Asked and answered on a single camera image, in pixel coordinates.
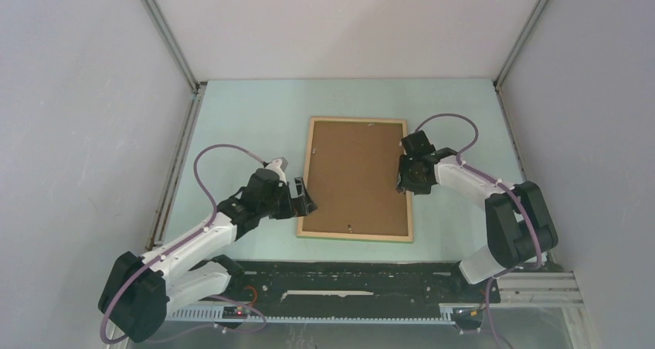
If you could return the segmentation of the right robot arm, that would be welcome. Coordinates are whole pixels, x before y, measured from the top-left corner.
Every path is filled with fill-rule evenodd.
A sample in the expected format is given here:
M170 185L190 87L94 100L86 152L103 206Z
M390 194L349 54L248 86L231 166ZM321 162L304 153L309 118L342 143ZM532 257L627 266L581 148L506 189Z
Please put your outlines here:
M504 182L465 162L445 147L436 149L418 130L401 140L397 189L428 195L441 185L478 205L485 214L485 246L455 264L450 293L471 300L480 283L513 268L538 268L544 254L558 245L558 233L540 187L532 181Z

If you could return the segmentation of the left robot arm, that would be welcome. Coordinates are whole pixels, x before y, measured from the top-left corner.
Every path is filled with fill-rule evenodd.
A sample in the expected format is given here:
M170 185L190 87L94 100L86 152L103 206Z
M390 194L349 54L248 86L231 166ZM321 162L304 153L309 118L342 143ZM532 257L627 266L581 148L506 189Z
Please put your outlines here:
M213 204L209 217L173 242L137 256L119 256L101 293L100 337L106 344L108 323L133 342L149 339L175 311L204 298L241 296L245 270L219 250L254 230L264 218L309 215L317 206L302 177L288 182L280 169L257 169L246 186Z

